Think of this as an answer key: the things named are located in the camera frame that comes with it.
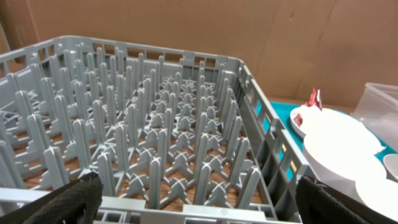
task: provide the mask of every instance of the teal surface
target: teal surface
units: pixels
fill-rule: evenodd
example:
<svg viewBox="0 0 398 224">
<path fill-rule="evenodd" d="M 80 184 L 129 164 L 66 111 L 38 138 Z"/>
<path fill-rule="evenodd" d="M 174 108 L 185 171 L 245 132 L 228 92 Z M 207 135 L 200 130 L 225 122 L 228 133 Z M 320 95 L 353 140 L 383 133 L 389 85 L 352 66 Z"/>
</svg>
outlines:
<svg viewBox="0 0 398 224">
<path fill-rule="evenodd" d="M 283 122 L 283 124 L 285 125 L 286 129 L 289 131 L 290 135 L 293 137 L 293 140 L 296 142 L 296 144 L 298 145 L 298 147 L 300 148 L 300 150 L 303 150 L 303 139 L 296 134 L 296 132 L 293 130 L 293 127 L 290 123 L 290 112 L 296 108 L 299 107 L 300 105 L 294 105 L 294 104 L 290 104 L 290 103 L 279 103 L 279 102 L 271 102 L 272 107 L 274 108 L 274 110 L 276 111 L 276 113 L 278 114 L 280 120 Z M 261 110 L 261 104 L 259 103 L 259 106 L 257 107 L 257 114 L 259 114 Z M 269 123 L 268 122 L 264 122 L 264 129 L 267 131 L 269 129 Z M 396 153 L 394 150 L 391 149 L 391 147 L 389 147 L 383 140 L 380 140 L 380 143 L 382 144 L 382 146 L 385 146 L 385 150 L 377 153 L 375 156 L 382 162 L 384 156 L 388 155 L 388 154 L 392 154 L 392 153 Z"/>
</svg>

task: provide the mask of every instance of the stack of plates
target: stack of plates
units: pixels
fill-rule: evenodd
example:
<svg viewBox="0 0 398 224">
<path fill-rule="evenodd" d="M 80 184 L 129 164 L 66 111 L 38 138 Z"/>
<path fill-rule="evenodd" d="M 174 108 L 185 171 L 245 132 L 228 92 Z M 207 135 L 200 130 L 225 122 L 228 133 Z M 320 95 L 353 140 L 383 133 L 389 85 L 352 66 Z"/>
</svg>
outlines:
<svg viewBox="0 0 398 224">
<path fill-rule="evenodd" d="M 304 138 L 304 156 L 320 181 L 398 221 L 398 184 L 386 179 L 374 156 L 384 149 L 378 138 L 358 120 L 330 109 L 310 121 L 307 116 L 302 129 L 293 122 L 300 109 L 290 114 L 291 123 Z"/>
<path fill-rule="evenodd" d="M 387 169 L 387 177 L 398 182 L 398 154 L 389 154 L 383 158 L 384 166 Z"/>
</svg>

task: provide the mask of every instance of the white bowl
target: white bowl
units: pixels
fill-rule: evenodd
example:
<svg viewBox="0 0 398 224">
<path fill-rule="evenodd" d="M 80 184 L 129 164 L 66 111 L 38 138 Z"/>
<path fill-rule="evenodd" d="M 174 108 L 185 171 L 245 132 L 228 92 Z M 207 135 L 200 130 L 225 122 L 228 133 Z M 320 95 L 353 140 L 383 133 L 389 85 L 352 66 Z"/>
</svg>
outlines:
<svg viewBox="0 0 398 224">
<path fill-rule="evenodd" d="M 357 181 L 355 190 L 363 204 L 398 222 L 398 183 L 383 179 Z"/>
<path fill-rule="evenodd" d="M 303 125 L 306 125 L 304 130 L 303 125 L 299 127 L 293 120 L 301 111 L 303 111 L 303 107 L 293 109 L 290 112 L 290 122 L 293 130 L 302 138 L 308 133 L 319 133 L 320 130 L 323 130 L 322 133 L 326 135 L 326 138 L 350 144 L 350 148 L 347 149 L 350 151 L 355 150 L 358 153 L 365 152 L 374 155 L 385 148 L 381 146 L 380 141 L 372 132 L 348 114 L 323 108 L 319 114 L 315 113 L 315 116 L 310 116 L 311 120 L 308 120 L 308 116 L 303 118 Z"/>
<path fill-rule="evenodd" d="M 383 158 L 384 166 L 393 180 L 398 181 L 398 154 L 388 154 Z"/>
<path fill-rule="evenodd" d="M 355 142 L 339 136 L 320 129 L 304 138 L 303 154 L 320 181 L 350 196 L 357 180 L 386 178 L 386 170 L 376 157 L 352 150 Z"/>
</svg>

